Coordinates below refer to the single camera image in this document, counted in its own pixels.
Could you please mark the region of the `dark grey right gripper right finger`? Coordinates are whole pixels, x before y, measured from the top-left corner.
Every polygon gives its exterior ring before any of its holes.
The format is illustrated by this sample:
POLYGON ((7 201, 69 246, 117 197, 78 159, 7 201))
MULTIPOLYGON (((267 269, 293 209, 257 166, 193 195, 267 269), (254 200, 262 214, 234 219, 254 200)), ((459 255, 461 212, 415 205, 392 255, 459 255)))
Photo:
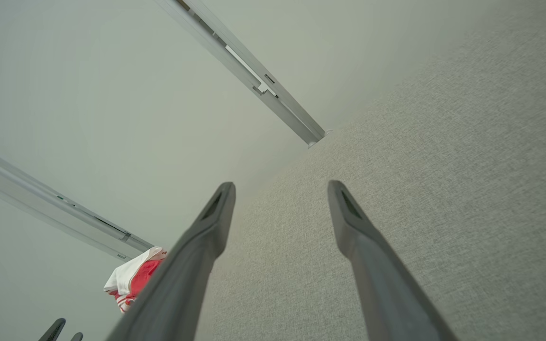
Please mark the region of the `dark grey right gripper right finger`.
POLYGON ((328 183, 332 226, 349 259, 371 341, 455 341, 457 337, 347 187, 328 183))

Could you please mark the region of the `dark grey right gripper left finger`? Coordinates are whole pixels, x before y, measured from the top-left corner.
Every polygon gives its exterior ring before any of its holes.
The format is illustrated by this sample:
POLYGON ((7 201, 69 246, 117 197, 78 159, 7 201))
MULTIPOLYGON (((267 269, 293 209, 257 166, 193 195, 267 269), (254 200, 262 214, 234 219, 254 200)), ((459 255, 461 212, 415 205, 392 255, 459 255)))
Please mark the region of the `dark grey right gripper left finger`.
POLYGON ((154 272, 109 341, 192 341, 211 270, 225 250, 236 186, 222 183, 154 272))

